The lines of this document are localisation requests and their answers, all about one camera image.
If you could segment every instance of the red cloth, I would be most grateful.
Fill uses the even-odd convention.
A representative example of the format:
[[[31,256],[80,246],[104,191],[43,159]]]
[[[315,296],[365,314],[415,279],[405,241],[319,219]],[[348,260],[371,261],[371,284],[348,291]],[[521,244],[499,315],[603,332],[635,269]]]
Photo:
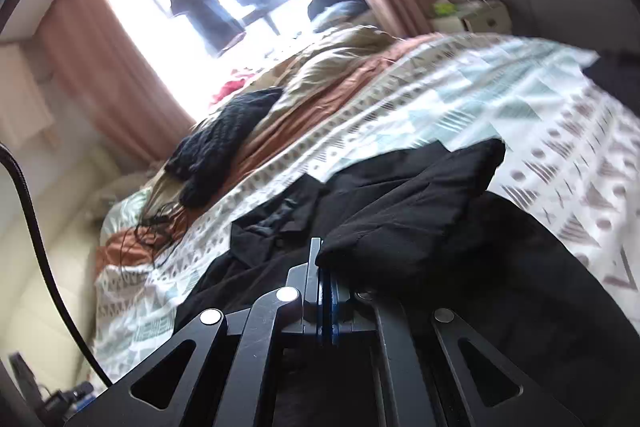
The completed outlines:
[[[209,102],[209,110],[211,111],[213,107],[226,96],[237,91],[238,89],[242,89],[244,87],[244,84],[246,84],[246,82],[254,75],[255,71],[251,71],[248,69],[244,69],[242,71],[238,71],[236,69],[231,70],[231,80],[226,81],[220,88],[218,93],[211,97],[211,101]]]

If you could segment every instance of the geometric print bedding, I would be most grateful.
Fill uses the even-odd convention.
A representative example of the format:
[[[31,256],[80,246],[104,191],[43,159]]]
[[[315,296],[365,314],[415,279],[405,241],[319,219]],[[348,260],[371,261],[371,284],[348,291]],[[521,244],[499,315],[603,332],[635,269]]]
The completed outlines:
[[[176,307],[228,250],[233,220],[304,173],[324,182],[354,162],[434,140],[455,150],[501,137],[507,154],[489,190],[547,227],[640,329],[640,121],[582,74],[596,58],[491,34],[421,45],[252,172],[155,266],[107,266],[96,281],[100,365],[117,380],[171,336]]]

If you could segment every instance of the brown blanket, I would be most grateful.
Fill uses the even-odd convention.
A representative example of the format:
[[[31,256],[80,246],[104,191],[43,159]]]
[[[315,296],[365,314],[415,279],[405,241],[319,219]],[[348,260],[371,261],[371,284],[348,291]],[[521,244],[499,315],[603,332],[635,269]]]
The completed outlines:
[[[231,165],[232,174],[226,179],[220,192],[209,202],[209,206],[255,169],[260,168],[313,127],[344,107],[363,87],[387,70],[396,60],[433,38],[434,34],[430,34],[396,42],[386,51],[367,58],[353,73],[348,71],[338,82],[325,87],[285,113],[251,142],[242,146]]]
[[[251,142],[246,143],[233,161],[230,169],[232,174],[205,208],[188,211],[180,208],[171,215],[168,223],[164,225],[139,226],[112,235],[104,247],[98,248],[97,274],[108,264],[137,266],[152,263],[164,248],[181,240],[195,219],[212,207],[251,172],[263,166],[313,127],[344,107],[376,76],[384,73],[408,52],[439,36],[439,34],[430,34],[395,42],[386,51],[360,62],[355,70],[345,71],[344,77],[289,110]]]

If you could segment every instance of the green object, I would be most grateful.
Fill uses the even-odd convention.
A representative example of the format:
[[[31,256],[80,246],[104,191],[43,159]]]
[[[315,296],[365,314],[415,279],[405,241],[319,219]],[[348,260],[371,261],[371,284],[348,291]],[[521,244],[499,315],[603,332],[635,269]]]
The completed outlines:
[[[433,11],[436,13],[436,17],[447,17],[453,15],[457,9],[452,2],[439,0],[433,4]]]

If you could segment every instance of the black jacket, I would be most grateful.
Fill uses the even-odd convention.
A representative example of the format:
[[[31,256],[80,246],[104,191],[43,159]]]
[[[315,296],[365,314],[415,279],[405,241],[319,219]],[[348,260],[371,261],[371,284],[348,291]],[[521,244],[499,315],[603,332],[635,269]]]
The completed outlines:
[[[432,143],[357,163],[324,185],[302,176],[233,223],[229,252],[178,308],[175,329],[283,285],[318,236],[320,266],[402,299],[418,349],[430,352],[430,314],[453,309],[585,425],[604,425],[639,374],[640,339],[549,231],[484,192],[503,155],[495,139],[453,153]],[[300,393],[287,400],[316,410],[313,393]]]

